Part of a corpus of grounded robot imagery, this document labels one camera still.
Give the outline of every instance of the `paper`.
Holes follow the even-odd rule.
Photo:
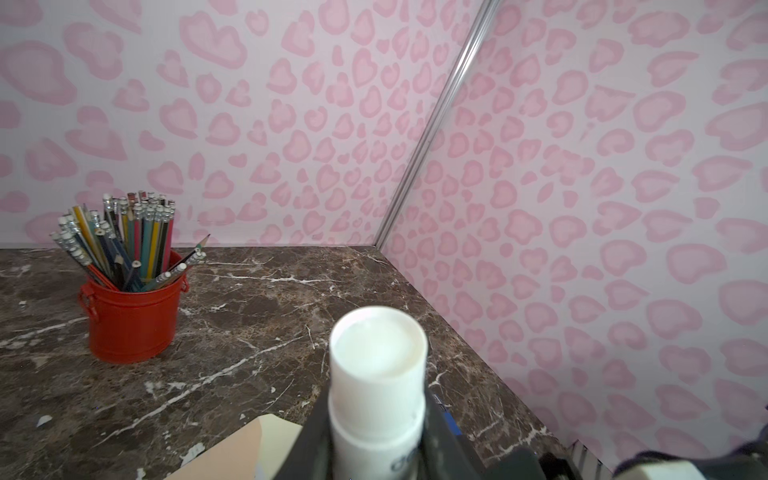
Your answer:
[[[272,414],[242,429],[179,468],[169,480],[271,480],[288,456],[301,425]]]

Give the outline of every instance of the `pink heart wallpaper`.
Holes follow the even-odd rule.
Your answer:
[[[372,243],[479,5],[0,2],[0,246],[138,189],[180,243]]]
[[[506,2],[384,249],[610,468],[768,422],[766,7]]]

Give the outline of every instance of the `pencil holder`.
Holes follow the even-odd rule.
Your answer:
[[[170,252],[170,264],[181,256]],[[90,277],[78,300],[90,317],[89,347],[109,363],[143,362],[166,349],[176,333],[182,292],[189,291],[187,274],[160,289],[143,293],[108,290]]]

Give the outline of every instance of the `brown marble surface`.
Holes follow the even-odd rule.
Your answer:
[[[88,350],[78,267],[60,250],[0,250],[0,478],[164,478],[264,413],[301,424],[328,381],[334,320],[376,304],[423,325],[430,388],[486,465],[516,445],[561,452],[374,248],[207,252],[171,345],[116,366]]]

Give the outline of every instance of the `white glue stick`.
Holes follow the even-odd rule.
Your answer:
[[[334,480],[410,480],[424,428],[427,335],[387,306],[343,316],[330,337]]]

